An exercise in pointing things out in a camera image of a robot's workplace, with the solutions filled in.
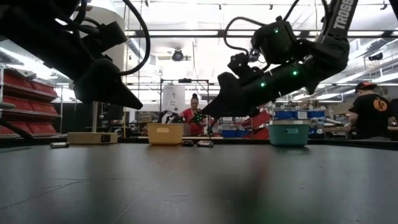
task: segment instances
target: person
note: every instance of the person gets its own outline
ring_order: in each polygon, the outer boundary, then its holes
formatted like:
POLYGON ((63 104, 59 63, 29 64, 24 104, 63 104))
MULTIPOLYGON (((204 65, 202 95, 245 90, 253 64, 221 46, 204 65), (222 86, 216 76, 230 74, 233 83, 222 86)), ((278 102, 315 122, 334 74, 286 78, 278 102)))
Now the person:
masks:
POLYGON ((202 121, 200 125, 197 125, 192 121, 192 118, 195 116, 195 113, 198 111, 198 105, 199 105, 199 98, 196 93, 192 94, 191 98, 191 107, 184 110, 180 116, 182 116, 185 120, 186 123, 189 124, 191 127, 191 135, 192 136, 198 136, 203 134, 203 128, 206 126, 205 121, 202 121))
POLYGON ((355 87, 357 99, 349 111, 347 126, 355 127, 357 139, 388 141, 388 124, 394 121, 389 100, 376 94, 376 84, 362 82, 355 87))

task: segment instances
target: black t-shirt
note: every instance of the black t-shirt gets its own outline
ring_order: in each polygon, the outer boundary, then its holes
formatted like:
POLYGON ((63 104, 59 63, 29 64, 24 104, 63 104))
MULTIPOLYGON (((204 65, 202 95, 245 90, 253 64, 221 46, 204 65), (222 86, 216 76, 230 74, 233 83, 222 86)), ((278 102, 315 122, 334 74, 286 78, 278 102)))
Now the black t-shirt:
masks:
POLYGON ((358 139, 388 138, 388 118, 392 112, 387 99, 377 94, 359 96, 349 111, 358 114, 355 124, 358 139))

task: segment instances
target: teal plastic bin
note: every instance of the teal plastic bin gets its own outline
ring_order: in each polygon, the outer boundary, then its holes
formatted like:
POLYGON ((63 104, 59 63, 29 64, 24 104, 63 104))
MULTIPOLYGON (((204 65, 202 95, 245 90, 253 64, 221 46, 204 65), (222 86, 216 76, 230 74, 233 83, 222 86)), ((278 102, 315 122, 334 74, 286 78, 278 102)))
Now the teal plastic bin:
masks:
POLYGON ((269 141, 273 146, 302 147, 308 143, 310 126, 307 124, 272 124, 269 141))

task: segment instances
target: dark table surface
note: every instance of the dark table surface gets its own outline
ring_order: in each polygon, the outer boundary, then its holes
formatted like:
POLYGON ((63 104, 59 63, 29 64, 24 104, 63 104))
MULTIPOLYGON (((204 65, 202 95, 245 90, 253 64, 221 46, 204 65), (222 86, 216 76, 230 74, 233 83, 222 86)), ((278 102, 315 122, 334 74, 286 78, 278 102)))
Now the dark table surface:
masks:
POLYGON ((0 149, 0 223, 398 223, 398 152, 0 149))

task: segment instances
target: table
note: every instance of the table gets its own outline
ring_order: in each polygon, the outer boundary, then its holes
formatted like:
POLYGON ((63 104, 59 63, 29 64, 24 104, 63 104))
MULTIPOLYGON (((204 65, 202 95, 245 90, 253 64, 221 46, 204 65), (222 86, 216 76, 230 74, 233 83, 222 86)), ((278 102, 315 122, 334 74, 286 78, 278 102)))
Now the table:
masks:
POLYGON ((0 223, 398 223, 398 152, 308 145, 0 149, 0 223))

